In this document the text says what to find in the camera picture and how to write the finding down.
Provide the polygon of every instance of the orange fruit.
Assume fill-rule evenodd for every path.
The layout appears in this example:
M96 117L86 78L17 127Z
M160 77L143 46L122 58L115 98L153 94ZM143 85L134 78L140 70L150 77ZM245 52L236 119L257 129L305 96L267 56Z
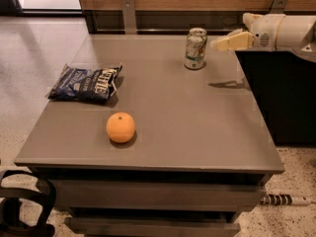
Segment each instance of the orange fruit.
M116 113L109 117L107 122L108 137L116 143L126 143L135 133L135 121L127 113Z

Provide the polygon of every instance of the gray tabletop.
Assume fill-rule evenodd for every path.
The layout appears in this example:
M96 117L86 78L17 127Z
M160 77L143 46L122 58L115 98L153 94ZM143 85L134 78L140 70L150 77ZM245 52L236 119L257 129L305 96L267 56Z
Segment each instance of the gray tabletop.
M48 102L17 165L123 170L281 173L282 164L234 52L206 50L184 66L186 37L90 36L70 65L122 62L104 105ZM136 135L112 143L111 114L130 113Z

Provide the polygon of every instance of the table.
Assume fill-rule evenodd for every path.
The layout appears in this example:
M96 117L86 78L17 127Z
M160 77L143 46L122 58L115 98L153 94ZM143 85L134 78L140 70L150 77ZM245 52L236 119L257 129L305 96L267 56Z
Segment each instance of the table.
M89 36L70 64L122 62L104 105L49 101L15 160L51 180L66 224L86 236L233 236L273 174L276 147L234 52L183 64L186 37ZM105 125L130 113L136 135Z

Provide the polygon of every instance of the can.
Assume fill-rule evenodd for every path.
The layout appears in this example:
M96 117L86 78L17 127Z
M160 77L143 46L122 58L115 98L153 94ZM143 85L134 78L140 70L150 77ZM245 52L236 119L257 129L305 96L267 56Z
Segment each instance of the can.
M190 29L187 36L185 66L190 69L200 69L204 66L204 56L207 43L207 31L203 28Z

